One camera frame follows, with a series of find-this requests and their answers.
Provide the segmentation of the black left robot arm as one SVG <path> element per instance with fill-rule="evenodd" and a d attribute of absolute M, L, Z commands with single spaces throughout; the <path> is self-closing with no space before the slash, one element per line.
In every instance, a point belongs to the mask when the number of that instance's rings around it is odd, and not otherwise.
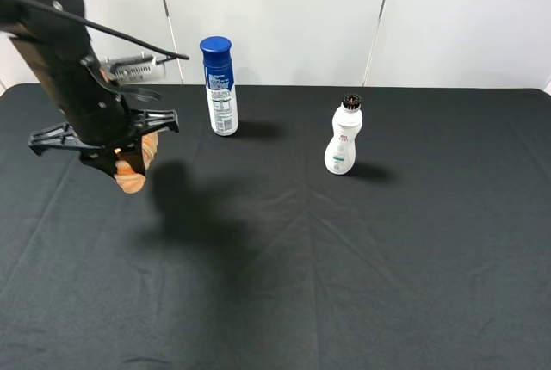
<path fill-rule="evenodd" d="M 91 28 L 148 52 L 101 61 Z M 65 117 L 32 133 L 30 149 L 38 156 L 76 151 L 81 163 L 113 178 L 125 193 L 139 192 L 159 133 L 178 132 L 178 117 L 174 110 L 132 108 L 127 100 L 159 100 L 159 93 L 139 83 L 162 77 L 166 63 L 187 55 L 87 20 L 84 0 L 1 0 L 1 29 Z"/>

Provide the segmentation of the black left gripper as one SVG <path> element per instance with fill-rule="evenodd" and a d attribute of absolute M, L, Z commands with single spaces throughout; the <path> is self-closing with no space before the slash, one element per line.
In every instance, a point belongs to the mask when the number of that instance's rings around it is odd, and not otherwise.
<path fill-rule="evenodd" d="M 112 178 L 120 189 L 145 185 L 143 138 L 162 131 L 177 133 L 174 110 L 131 108 L 126 98 L 156 101 L 159 94 L 105 80 L 97 58 L 55 62 L 55 104 L 65 121 L 29 135 L 28 146 L 41 156 L 50 150 L 80 153 L 80 163 Z"/>

